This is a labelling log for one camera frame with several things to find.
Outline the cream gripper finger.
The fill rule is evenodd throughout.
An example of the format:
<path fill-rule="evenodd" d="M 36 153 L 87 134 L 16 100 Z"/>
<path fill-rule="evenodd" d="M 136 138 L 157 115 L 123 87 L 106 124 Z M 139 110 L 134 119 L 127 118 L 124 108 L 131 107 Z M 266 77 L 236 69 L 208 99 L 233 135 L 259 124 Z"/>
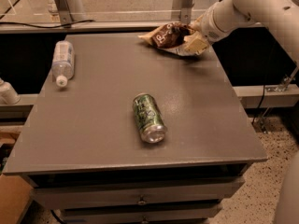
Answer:
<path fill-rule="evenodd" d="M 201 52 L 209 46 L 207 40 L 200 34 L 185 36 L 184 42 L 184 49 L 188 52 Z"/>

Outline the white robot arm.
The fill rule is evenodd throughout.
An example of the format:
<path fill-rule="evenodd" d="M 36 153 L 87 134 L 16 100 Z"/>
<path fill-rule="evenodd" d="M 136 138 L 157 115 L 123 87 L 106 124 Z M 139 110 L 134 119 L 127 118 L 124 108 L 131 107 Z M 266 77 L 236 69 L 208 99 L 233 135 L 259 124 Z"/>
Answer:
<path fill-rule="evenodd" d="M 298 0 L 222 0 L 191 23 L 211 43 L 260 23 L 299 65 Z M 299 224 L 299 152 L 285 174 L 273 224 Z"/>

